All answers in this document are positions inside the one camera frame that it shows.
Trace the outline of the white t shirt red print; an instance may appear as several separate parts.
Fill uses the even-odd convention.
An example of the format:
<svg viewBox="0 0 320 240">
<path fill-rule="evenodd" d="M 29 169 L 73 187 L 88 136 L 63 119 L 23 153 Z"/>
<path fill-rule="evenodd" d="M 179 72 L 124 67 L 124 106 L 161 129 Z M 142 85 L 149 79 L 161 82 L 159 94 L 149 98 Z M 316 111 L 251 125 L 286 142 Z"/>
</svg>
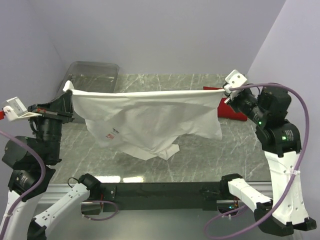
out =
<svg viewBox="0 0 320 240">
<path fill-rule="evenodd" d="M 100 93 L 74 88 L 68 81 L 75 113 L 101 147 L 132 157 L 169 159 L 182 135 L 222 139 L 218 106 L 223 90 L 177 90 Z"/>
</svg>

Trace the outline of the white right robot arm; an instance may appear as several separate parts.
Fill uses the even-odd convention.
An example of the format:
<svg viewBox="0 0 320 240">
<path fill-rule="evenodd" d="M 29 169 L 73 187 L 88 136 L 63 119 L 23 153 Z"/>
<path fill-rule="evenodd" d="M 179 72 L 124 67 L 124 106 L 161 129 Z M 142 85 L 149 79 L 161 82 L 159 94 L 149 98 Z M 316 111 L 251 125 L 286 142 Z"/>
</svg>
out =
<svg viewBox="0 0 320 240">
<path fill-rule="evenodd" d="M 224 197 L 236 197 L 253 211 L 259 229 L 284 237 L 295 230 L 310 231 L 317 227 L 304 205 L 300 170 L 303 155 L 298 128 L 287 119 L 291 96 L 282 87 L 267 85 L 258 96 L 250 89 L 227 94 L 226 104 L 243 113 L 254 124 L 268 162 L 272 197 L 259 193 L 237 173 L 225 175 L 220 181 Z"/>
</svg>

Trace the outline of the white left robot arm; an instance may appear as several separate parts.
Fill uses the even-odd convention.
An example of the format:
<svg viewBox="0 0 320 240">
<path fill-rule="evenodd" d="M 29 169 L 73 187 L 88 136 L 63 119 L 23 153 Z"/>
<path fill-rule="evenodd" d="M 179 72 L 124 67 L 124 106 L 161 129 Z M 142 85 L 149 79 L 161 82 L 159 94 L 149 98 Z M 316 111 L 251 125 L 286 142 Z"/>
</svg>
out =
<svg viewBox="0 0 320 240">
<path fill-rule="evenodd" d="M 62 127 L 73 121 L 72 92 L 48 103 L 26 107 L 18 97 L 4 102 L 1 114 L 9 121 L 28 120 L 32 137 L 8 136 L 2 161 L 11 168 L 8 201 L 1 222 L 3 240 L 45 240 L 60 218 L 84 201 L 99 200 L 100 181 L 79 177 L 68 194 L 44 213 L 34 211 L 60 163 Z"/>
</svg>

